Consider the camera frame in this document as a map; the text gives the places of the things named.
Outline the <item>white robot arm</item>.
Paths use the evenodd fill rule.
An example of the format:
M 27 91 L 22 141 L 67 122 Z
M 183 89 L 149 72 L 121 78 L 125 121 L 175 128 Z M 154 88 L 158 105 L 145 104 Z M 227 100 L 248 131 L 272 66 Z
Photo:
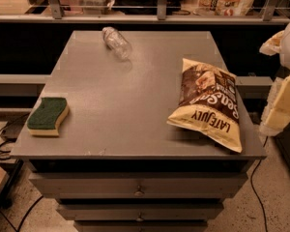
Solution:
M 279 54 L 280 65 L 290 71 L 290 22 L 283 31 L 274 34 L 262 44 L 259 51 L 265 55 Z M 273 82 L 260 124 L 260 132 L 276 136 L 290 123 L 290 74 Z

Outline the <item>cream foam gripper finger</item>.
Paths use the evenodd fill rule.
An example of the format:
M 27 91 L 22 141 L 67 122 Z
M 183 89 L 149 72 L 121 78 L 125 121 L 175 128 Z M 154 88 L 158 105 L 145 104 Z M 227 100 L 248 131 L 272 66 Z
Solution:
M 267 105 L 261 116 L 260 132 L 276 136 L 290 123 L 290 74 L 277 77 L 267 97 Z

